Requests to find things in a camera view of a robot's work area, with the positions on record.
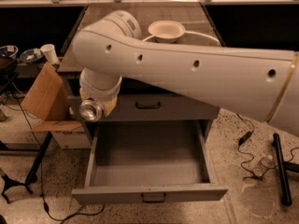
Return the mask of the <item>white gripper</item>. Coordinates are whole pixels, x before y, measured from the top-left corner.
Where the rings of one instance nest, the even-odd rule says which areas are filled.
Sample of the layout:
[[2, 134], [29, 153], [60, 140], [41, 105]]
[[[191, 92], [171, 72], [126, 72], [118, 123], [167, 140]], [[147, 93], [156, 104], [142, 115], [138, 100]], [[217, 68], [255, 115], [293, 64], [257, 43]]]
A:
[[120, 76], [104, 75], [84, 68], [79, 79], [81, 100], [101, 101], [104, 115], [108, 117], [117, 104], [121, 81]]

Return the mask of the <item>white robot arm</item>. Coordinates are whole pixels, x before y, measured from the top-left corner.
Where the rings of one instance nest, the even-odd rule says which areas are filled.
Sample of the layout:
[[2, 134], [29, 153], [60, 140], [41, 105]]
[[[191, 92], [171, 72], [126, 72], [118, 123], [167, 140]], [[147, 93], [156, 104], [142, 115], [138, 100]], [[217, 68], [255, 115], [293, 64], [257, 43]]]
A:
[[73, 52], [80, 87], [97, 106], [129, 77], [299, 135], [294, 51], [146, 42], [137, 20], [117, 10], [79, 30]]

